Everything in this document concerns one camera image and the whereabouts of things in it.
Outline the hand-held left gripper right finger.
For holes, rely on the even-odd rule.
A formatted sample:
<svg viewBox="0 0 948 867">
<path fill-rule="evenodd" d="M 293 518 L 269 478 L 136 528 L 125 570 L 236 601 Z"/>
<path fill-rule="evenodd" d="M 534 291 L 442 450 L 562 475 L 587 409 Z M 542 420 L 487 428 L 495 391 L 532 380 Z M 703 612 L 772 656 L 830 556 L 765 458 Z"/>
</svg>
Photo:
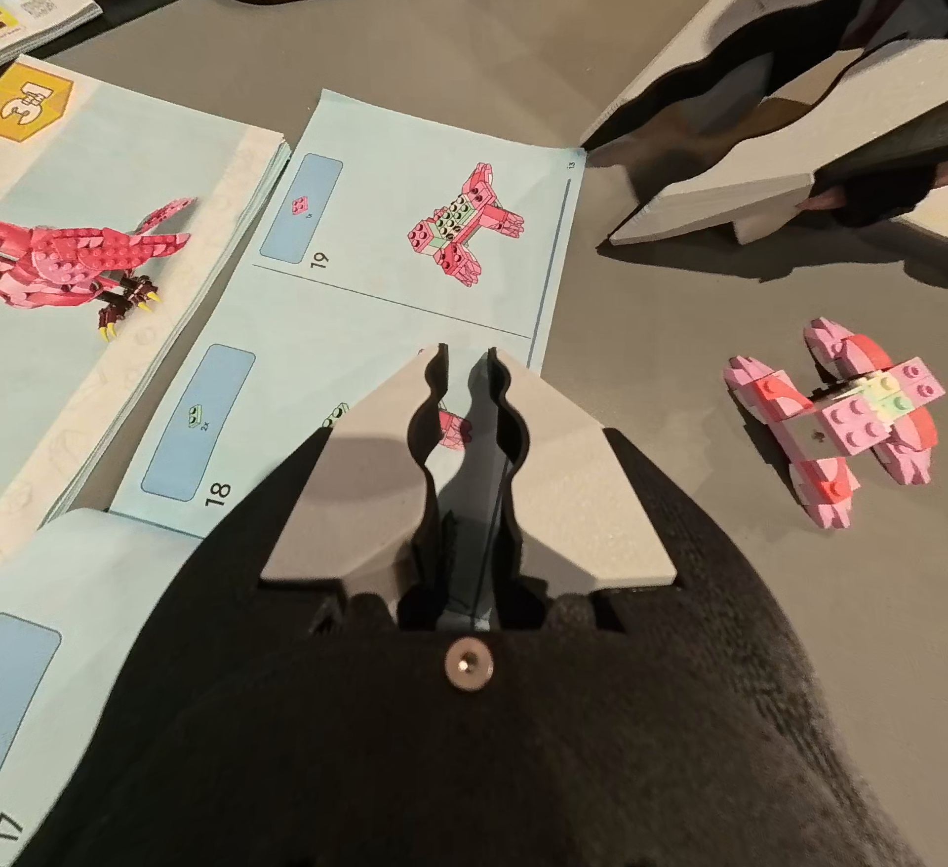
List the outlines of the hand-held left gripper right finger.
<svg viewBox="0 0 948 867">
<path fill-rule="evenodd" d="M 509 469 L 492 552 L 496 597 L 669 587 L 677 570 L 607 429 L 509 353 L 487 355 Z"/>
</svg>

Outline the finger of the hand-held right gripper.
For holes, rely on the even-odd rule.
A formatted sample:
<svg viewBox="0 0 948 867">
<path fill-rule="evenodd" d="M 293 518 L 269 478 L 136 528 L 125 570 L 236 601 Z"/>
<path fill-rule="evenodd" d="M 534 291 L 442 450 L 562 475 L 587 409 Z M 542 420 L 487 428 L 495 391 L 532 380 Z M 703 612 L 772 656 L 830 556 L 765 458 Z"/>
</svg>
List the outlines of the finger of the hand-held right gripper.
<svg viewBox="0 0 948 867">
<path fill-rule="evenodd" d="M 584 135 L 597 150 L 665 108 L 698 98 L 748 62 L 767 55 L 792 63 L 833 52 L 864 0 L 709 0 Z"/>
<path fill-rule="evenodd" d="M 738 143 L 664 188 L 609 236 L 620 246 L 732 223 L 739 242 L 775 232 L 806 199 L 867 174 L 946 162 L 947 41 L 895 39 L 846 68 L 787 126 Z"/>
</svg>

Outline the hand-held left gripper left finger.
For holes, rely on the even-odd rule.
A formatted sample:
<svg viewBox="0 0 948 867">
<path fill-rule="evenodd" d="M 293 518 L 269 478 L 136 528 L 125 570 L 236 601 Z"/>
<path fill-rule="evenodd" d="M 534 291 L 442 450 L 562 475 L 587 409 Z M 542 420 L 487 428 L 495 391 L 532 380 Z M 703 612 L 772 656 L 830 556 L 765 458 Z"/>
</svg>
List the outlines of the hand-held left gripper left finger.
<svg viewBox="0 0 948 867">
<path fill-rule="evenodd" d="M 424 348 L 333 426 L 264 584 L 439 588 L 441 519 L 426 461 L 443 435 L 447 372 L 447 345 Z"/>
</svg>

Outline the pink toy brick model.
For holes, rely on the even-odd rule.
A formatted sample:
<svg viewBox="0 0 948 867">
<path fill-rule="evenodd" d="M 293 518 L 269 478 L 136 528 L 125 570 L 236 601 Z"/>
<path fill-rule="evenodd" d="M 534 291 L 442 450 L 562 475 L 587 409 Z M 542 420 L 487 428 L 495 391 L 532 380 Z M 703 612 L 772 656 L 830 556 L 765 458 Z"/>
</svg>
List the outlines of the pink toy brick model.
<svg viewBox="0 0 948 867">
<path fill-rule="evenodd" d="M 806 396 L 785 371 L 752 357 L 731 358 L 722 376 L 736 401 L 766 425 L 780 445 L 793 490 L 809 517 L 822 529 L 846 529 L 853 494 L 860 487 L 847 462 L 855 456 L 839 453 L 814 404 L 861 393 L 853 380 L 910 359 L 896 362 L 868 336 L 828 318 L 812 320 L 803 336 L 815 363 L 834 380 L 819 394 Z M 861 454 L 873 453 L 901 485 L 928 484 L 932 451 L 939 442 L 929 405 L 890 424 L 888 440 Z"/>
</svg>

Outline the pastel toy brick assembly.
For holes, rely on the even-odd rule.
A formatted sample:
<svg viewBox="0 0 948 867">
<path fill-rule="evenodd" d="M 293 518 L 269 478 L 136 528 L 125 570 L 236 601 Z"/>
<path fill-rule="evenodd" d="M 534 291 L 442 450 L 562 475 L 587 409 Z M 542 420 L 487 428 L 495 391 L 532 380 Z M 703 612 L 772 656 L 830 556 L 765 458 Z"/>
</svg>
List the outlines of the pastel toy brick assembly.
<svg viewBox="0 0 948 867">
<path fill-rule="evenodd" d="M 852 383 L 887 423 L 894 423 L 946 395 L 942 384 L 918 357 L 872 371 Z"/>
</svg>

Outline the grey desk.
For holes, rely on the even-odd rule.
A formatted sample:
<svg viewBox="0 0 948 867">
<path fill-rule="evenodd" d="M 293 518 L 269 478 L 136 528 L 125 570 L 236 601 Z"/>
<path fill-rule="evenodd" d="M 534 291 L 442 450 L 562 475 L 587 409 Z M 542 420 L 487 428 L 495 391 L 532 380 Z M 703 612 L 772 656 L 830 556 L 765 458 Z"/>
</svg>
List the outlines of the grey desk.
<svg viewBox="0 0 948 867">
<path fill-rule="evenodd" d="M 570 146 L 707 0 L 101 0 L 41 56 L 297 143 L 321 89 L 540 146 Z M 764 578 L 809 651 L 851 758 L 928 865 L 946 865 L 946 403 L 933 480 L 872 457 L 850 529 L 813 527 L 720 373 L 751 355 L 812 386 L 828 316 L 946 382 L 946 245 L 822 217 L 740 247 L 717 230 L 615 253 L 621 175 L 582 186 L 544 379 L 621 429 Z"/>
</svg>

